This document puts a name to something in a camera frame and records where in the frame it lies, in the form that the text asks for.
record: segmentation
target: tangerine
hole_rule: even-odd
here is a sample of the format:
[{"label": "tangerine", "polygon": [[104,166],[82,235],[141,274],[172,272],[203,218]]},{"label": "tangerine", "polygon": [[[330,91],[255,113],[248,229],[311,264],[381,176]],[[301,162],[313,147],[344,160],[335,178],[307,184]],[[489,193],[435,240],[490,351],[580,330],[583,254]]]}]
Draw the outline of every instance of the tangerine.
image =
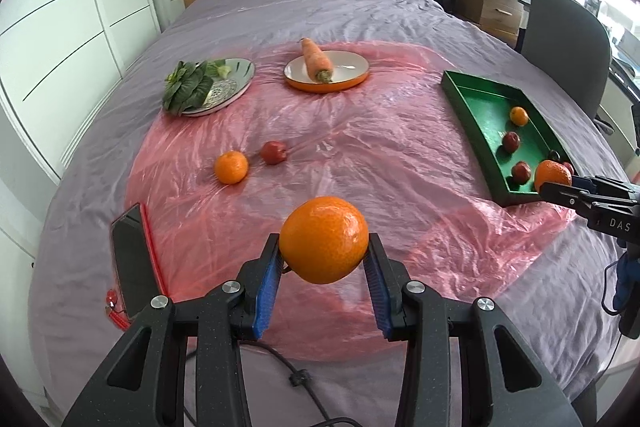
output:
[{"label": "tangerine", "polygon": [[544,160],[536,167],[536,174],[533,178],[533,186],[537,192],[540,192],[540,186],[543,183],[559,183],[562,185],[571,185],[571,172],[561,163],[552,160]]},{"label": "tangerine", "polygon": [[249,172],[249,162],[241,152],[228,151],[218,156],[213,172],[220,183],[234,185],[241,182]]},{"label": "tangerine", "polygon": [[513,107],[509,112],[509,119],[518,127],[529,123],[529,115],[522,107]]},{"label": "tangerine", "polygon": [[280,253],[289,267],[313,284],[350,274],[369,245],[360,211],[335,196],[321,196],[296,208],[280,230]]}]

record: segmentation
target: metal plate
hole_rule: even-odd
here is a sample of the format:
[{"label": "metal plate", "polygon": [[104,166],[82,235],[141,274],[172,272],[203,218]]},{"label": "metal plate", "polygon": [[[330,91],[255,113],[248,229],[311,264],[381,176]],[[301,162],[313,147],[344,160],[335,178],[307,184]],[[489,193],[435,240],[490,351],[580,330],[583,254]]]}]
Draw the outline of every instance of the metal plate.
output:
[{"label": "metal plate", "polygon": [[219,111],[235,102],[248,89],[255,74],[254,63],[246,58],[227,58],[226,64],[231,68],[228,77],[213,83],[202,107],[187,109],[182,113],[183,116],[205,116]]}]

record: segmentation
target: red apple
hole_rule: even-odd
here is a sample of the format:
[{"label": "red apple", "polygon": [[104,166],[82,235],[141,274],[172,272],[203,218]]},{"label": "red apple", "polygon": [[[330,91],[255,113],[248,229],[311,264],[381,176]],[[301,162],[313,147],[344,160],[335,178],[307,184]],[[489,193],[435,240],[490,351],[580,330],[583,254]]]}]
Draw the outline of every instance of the red apple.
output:
[{"label": "red apple", "polygon": [[287,146],[282,142],[269,141],[260,149],[260,157],[267,165],[276,165],[287,159]]},{"label": "red apple", "polygon": [[525,162],[518,162],[511,168],[514,183],[524,185],[531,179],[531,168]]},{"label": "red apple", "polygon": [[502,146],[509,154],[513,154],[520,147],[520,136],[516,132],[509,131],[502,137]]},{"label": "red apple", "polygon": [[569,170],[569,172],[571,173],[572,176],[575,176],[575,169],[574,169],[574,166],[571,165],[571,163],[562,162],[562,165],[564,165]]}]

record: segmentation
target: black cable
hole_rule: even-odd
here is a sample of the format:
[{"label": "black cable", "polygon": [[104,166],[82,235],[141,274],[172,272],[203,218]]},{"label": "black cable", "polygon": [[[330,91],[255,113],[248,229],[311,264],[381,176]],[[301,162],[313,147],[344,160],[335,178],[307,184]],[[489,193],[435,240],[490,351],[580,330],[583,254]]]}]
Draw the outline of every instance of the black cable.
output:
[{"label": "black cable", "polygon": [[[292,375],[298,374],[298,370],[295,368],[295,366],[291,362],[289,362],[289,360],[287,360],[281,353],[279,353],[275,349],[273,349],[273,347],[271,347],[269,344],[265,344],[265,343],[257,342],[257,341],[240,341],[240,344],[245,344],[247,346],[259,347],[260,349],[264,349],[265,351],[269,351],[269,353],[271,353],[274,357],[276,357],[278,360],[280,360],[280,362],[282,362],[284,365],[286,365],[289,368],[289,370],[290,370]],[[324,406],[320,402],[320,399],[318,398],[318,395],[316,394],[316,392],[311,387],[310,380],[308,378],[303,378],[302,381],[300,382],[300,384],[302,385],[302,387],[305,388],[306,393],[311,397],[311,400],[313,400],[314,403],[316,404],[316,407],[320,411],[320,414],[322,415],[322,418],[324,418],[325,420],[329,420],[331,417],[329,416],[329,414],[327,413],[326,409],[324,408]]]},{"label": "black cable", "polygon": [[[305,388],[307,394],[309,395],[311,400],[313,400],[313,402],[316,404],[316,407],[318,408],[320,414],[324,418],[323,422],[317,423],[310,427],[332,427],[334,424],[337,424],[337,423],[347,423],[348,425],[351,425],[353,427],[362,427],[362,425],[356,422],[356,420],[353,420],[351,418],[346,418],[346,417],[330,418],[328,412],[322,405],[322,402],[320,402],[318,395],[311,387],[311,381],[306,370],[305,369],[301,369],[300,371],[297,370],[296,367],[283,356],[283,354],[278,352],[269,344],[265,344],[259,341],[239,341],[238,343],[241,345],[244,344],[245,346],[258,347],[259,349],[268,351],[274,357],[280,360],[280,362],[282,362],[284,365],[287,366],[287,368],[291,372],[291,376],[289,377],[289,381],[291,382],[291,384],[293,386],[302,385],[302,387]],[[194,349],[193,351],[188,353],[186,361],[191,360],[193,357],[196,356],[196,354],[197,354],[197,349]],[[191,415],[191,413],[189,412],[186,406],[184,406],[184,414],[187,416],[188,420],[193,424],[193,427],[198,427],[198,424],[195,418]]]},{"label": "black cable", "polygon": [[602,309],[605,311],[607,315],[611,315],[612,317],[615,317],[616,315],[620,315],[620,312],[622,311],[622,310],[618,310],[618,311],[610,310],[609,308],[607,308],[607,305],[604,303],[604,300],[607,298],[607,270],[609,270],[609,268],[615,266],[616,264],[618,264],[618,261],[613,261],[613,263],[609,264],[609,266],[607,266],[604,269],[604,290],[602,291],[602,300],[600,301],[600,305],[602,306]]},{"label": "black cable", "polygon": [[353,425],[353,427],[362,427],[362,425],[356,422],[356,420],[352,420],[351,418],[345,418],[342,416],[340,418],[331,418],[327,421],[313,424],[310,427],[329,427],[334,423],[347,423],[349,425]]},{"label": "black cable", "polygon": [[191,422],[191,425],[193,425],[193,427],[198,427],[196,419],[193,416],[191,416],[191,413],[189,412],[189,409],[187,409],[186,405],[184,406],[184,415]]}]

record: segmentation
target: wooden drawer cabinet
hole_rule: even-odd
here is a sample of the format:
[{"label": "wooden drawer cabinet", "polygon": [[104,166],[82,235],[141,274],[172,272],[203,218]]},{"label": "wooden drawer cabinet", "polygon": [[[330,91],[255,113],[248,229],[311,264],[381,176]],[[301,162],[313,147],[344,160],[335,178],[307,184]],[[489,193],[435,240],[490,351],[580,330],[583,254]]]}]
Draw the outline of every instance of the wooden drawer cabinet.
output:
[{"label": "wooden drawer cabinet", "polygon": [[518,0],[456,0],[456,12],[510,46],[518,40],[524,8]]}]

